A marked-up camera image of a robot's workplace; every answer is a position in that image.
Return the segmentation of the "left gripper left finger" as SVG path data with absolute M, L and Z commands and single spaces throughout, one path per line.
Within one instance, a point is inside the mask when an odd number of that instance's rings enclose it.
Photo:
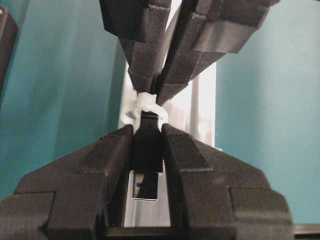
M 0 202 L 3 240 L 96 240 L 107 205 L 129 160 L 133 128 L 26 174 Z

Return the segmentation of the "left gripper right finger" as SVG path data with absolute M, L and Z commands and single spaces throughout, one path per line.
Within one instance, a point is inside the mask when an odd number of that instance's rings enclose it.
M 162 127 L 171 225 L 190 240 L 292 240 L 285 198 L 265 174 L 169 124 Z

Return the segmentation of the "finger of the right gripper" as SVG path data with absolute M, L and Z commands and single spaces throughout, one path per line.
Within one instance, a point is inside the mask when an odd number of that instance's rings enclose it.
M 101 0 L 104 29 L 117 36 L 133 88 L 155 94 L 170 0 Z
M 180 6 L 156 102 L 167 100 L 225 54 L 236 54 L 263 24 L 276 0 L 184 0 Z

